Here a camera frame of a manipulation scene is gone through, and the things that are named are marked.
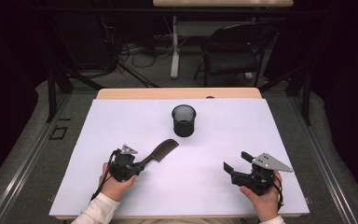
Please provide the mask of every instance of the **metal bracket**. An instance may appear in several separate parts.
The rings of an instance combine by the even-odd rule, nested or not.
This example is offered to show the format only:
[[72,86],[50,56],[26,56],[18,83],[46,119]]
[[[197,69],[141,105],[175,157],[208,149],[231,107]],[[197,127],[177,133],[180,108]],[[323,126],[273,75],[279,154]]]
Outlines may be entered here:
[[307,204],[312,203],[312,200],[311,200],[310,198],[304,198],[304,199],[305,199],[305,202],[306,202]]
[[123,145],[123,148],[121,149],[121,154],[137,154],[138,151],[128,147],[127,145]]
[[55,194],[50,194],[50,197],[48,197],[48,201],[54,203],[55,196]]
[[267,170],[279,170],[292,173],[293,169],[278,161],[268,153],[263,153],[258,157],[255,157],[252,162]]

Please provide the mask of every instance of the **chair backrest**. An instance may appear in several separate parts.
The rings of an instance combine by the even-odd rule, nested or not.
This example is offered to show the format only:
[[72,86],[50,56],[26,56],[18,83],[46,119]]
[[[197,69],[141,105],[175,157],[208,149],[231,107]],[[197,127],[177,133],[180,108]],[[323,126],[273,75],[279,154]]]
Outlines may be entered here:
[[265,23],[234,24],[215,31],[210,39],[209,46],[214,43],[245,43],[265,45],[277,34],[277,30]]

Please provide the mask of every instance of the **desk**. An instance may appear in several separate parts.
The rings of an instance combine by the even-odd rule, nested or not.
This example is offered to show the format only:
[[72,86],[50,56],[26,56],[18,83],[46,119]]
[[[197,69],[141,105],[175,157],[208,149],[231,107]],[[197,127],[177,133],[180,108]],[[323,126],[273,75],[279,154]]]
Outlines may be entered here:
[[[153,5],[155,7],[291,7],[293,0],[153,0]],[[180,33],[178,32],[178,25],[177,17],[173,16],[171,78],[178,78],[179,75],[178,35],[180,35]]]
[[[195,132],[188,138],[172,130],[171,112],[179,104],[192,105],[198,113]],[[254,217],[250,202],[230,183],[223,161],[250,173],[251,164],[241,158],[241,151],[254,156],[267,152],[291,166],[258,89],[101,90],[49,214],[60,219],[78,216],[98,187],[103,162],[116,148],[133,147],[138,150],[135,161],[140,161],[168,138],[180,146],[161,162],[146,165],[114,218]],[[282,179],[281,215],[307,214],[296,173],[282,173]]]

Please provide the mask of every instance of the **person's hand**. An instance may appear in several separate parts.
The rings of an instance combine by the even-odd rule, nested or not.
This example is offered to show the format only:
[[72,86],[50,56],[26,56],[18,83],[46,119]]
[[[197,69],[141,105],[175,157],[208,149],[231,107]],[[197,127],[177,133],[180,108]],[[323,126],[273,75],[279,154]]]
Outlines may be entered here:
[[[282,183],[282,178],[279,172],[274,171],[274,174],[281,180]],[[280,181],[276,178],[274,180],[274,184],[279,188],[281,187]],[[240,191],[252,202],[255,212],[261,222],[271,220],[278,216],[279,193],[274,187],[271,187],[266,194],[261,196],[258,196],[245,186],[240,187]]]
[[[103,176],[107,169],[107,162],[103,164],[103,174],[100,176],[100,183],[103,182]],[[129,180],[124,182],[118,182],[115,180],[109,173],[106,176],[106,182],[103,184],[103,188],[101,189],[101,193],[109,197],[110,199],[118,202],[120,200],[121,195],[129,189],[133,183],[135,182],[136,175],[133,175]]]

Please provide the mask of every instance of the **wooden table edge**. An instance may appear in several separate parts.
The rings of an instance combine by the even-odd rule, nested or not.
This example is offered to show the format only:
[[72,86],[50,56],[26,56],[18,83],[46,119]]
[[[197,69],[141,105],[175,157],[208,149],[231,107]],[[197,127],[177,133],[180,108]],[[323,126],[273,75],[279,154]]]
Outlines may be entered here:
[[262,99],[258,88],[126,88],[102,89],[97,100],[113,99],[202,99],[255,98]]

